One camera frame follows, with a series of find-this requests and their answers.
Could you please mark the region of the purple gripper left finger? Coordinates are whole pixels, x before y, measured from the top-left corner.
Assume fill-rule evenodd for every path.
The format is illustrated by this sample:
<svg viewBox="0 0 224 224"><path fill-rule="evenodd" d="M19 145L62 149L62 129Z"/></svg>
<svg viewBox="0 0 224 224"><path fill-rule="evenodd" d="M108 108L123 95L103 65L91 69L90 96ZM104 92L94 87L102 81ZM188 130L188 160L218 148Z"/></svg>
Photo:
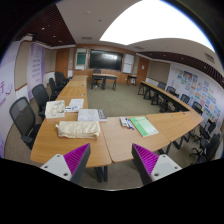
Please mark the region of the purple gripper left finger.
<svg viewBox="0 0 224 224"><path fill-rule="evenodd" d="M56 154L41 168L72 183L79 184L90 153L90 144L85 144L65 155Z"/></svg>

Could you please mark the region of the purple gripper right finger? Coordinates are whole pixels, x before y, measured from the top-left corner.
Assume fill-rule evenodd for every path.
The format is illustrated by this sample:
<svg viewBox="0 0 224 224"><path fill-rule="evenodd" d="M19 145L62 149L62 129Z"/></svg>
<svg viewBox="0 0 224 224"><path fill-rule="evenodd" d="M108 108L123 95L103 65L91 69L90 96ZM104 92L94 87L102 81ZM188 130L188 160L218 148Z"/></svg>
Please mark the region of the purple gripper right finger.
<svg viewBox="0 0 224 224"><path fill-rule="evenodd" d="M137 144L132 144L132 156L143 185L181 170L181 167L166 154L157 155Z"/></svg>

